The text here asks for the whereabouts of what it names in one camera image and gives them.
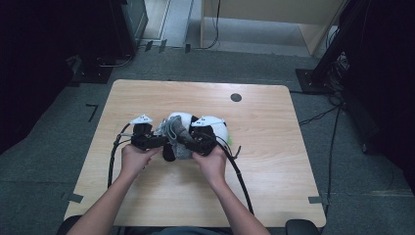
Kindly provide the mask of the black cabinet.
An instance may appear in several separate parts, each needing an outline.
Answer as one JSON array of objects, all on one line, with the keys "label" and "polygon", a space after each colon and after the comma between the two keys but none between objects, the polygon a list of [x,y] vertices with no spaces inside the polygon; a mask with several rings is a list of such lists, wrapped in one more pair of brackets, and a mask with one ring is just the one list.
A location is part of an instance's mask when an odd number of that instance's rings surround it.
[{"label": "black cabinet", "polygon": [[111,0],[115,21],[116,55],[134,56],[148,23],[144,0]]}]

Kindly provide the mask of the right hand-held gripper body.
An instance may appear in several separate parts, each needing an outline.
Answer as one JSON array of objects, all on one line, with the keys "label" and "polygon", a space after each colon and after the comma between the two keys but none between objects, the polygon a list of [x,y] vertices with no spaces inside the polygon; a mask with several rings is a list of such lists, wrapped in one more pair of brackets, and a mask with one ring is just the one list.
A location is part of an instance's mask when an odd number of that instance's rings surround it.
[{"label": "right hand-held gripper body", "polygon": [[190,135],[196,142],[192,151],[207,156],[217,144],[226,145],[226,122],[219,117],[200,117],[191,122]]}]

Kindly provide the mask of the black metal stand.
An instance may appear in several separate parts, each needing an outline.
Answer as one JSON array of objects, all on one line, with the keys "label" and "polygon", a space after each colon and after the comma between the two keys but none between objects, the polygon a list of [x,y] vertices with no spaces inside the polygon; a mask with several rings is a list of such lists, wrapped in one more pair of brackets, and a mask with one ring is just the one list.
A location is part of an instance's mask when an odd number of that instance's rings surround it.
[{"label": "black metal stand", "polygon": [[351,0],[340,16],[340,29],[319,64],[313,70],[296,69],[301,92],[305,94],[329,94],[329,73],[346,46],[346,39],[357,28],[359,17],[364,14],[372,0]]}]

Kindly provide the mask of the grey knitted sock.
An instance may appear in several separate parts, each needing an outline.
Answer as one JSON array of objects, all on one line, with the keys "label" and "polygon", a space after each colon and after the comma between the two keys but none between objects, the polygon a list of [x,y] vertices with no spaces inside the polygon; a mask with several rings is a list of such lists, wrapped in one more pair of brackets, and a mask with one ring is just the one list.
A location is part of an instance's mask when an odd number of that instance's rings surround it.
[{"label": "grey knitted sock", "polygon": [[182,122],[181,116],[164,119],[155,133],[167,138],[167,143],[163,146],[162,152],[162,156],[167,162],[192,158],[192,151],[186,148],[184,142],[192,142],[193,139],[189,133],[189,125]]}]

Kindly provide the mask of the person's left hand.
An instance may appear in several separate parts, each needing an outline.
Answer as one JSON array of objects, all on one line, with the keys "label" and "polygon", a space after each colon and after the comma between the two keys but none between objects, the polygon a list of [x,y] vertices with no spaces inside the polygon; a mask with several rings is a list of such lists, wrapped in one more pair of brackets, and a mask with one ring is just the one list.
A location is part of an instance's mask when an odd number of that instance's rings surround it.
[{"label": "person's left hand", "polygon": [[125,145],[121,150],[121,170],[119,178],[123,180],[134,180],[149,164],[152,156],[156,155],[160,150],[161,148],[142,151],[132,144]]}]

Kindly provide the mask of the panda plush toy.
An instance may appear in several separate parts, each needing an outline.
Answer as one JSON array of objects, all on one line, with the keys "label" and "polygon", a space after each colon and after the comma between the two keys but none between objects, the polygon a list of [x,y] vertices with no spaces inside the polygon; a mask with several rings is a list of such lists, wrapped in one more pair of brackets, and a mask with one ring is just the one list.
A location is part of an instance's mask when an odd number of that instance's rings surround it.
[{"label": "panda plush toy", "polygon": [[217,144],[224,148],[229,144],[226,121],[219,117],[172,113],[157,132],[167,138],[162,153],[167,162],[189,160],[194,153],[207,156]]}]

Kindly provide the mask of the light wooden cabinet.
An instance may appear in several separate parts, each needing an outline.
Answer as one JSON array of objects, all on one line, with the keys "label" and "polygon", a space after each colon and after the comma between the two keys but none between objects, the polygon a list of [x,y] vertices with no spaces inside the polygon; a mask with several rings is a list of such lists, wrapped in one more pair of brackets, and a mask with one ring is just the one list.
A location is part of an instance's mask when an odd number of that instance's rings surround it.
[{"label": "light wooden cabinet", "polygon": [[298,24],[311,56],[317,54],[325,36],[338,21],[349,0],[202,0],[201,39],[205,17]]}]

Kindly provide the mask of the dark curtain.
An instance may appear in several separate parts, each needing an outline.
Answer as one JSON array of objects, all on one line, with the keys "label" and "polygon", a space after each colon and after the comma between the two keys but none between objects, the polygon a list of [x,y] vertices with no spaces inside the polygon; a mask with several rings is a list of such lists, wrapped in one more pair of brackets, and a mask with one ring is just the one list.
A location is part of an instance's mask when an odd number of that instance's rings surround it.
[{"label": "dark curtain", "polygon": [[90,67],[102,0],[0,0],[0,155],[25,139],[69,84],[74,56]]},{"label": "dark curtain", "polygon": [[397,165],[415,194],[415,0],[358,3],[343,45],[348,107],[365,150]]}]

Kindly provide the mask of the person's right hand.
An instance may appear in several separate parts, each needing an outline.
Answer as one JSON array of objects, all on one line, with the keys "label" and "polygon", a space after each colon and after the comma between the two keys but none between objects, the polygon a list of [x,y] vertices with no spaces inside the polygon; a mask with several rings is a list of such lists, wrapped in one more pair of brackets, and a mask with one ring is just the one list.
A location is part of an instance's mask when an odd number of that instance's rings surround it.
[{"label": "person's right hand", "polygon": [[199,165],[202,174],[211,187],[223,186],[226,183],[225,168],[227,158],[220,147],[214,147],[207,156],[193,153],[192,157]]}]

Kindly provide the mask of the black floor base plate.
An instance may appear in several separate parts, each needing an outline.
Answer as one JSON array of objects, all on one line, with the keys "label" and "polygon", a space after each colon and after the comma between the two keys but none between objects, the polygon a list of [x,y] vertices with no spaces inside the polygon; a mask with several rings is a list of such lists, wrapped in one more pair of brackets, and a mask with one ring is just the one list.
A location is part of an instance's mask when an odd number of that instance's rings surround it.
[{"label": "black floor base plate", "polygon": [[72,82],[106,84],[109,81],[112,70],[112,67],[102,65],[94,56],[77,57]]}]

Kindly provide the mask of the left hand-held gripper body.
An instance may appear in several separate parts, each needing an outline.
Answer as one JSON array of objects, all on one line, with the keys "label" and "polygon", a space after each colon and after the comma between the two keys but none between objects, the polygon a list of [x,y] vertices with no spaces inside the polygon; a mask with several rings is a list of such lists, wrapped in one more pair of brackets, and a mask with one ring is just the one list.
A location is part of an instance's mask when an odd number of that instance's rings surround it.
[{"label": "left hand-held gripper body", "polygon": [[153,120],[146,115],[141,115],[130,122],[133,124],[131,144],[142,151],[159,146],[157,137],[152,133],[152,122]]}]

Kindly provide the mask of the person's lap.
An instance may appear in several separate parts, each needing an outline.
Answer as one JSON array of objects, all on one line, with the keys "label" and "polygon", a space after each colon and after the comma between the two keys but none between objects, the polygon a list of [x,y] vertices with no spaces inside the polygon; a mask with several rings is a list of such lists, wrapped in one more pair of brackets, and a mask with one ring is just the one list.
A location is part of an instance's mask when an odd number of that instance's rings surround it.
[{"label": "person's lap", "polygon": [[126,227],[124,235],[233,235],[229,229],[202,227]]}]

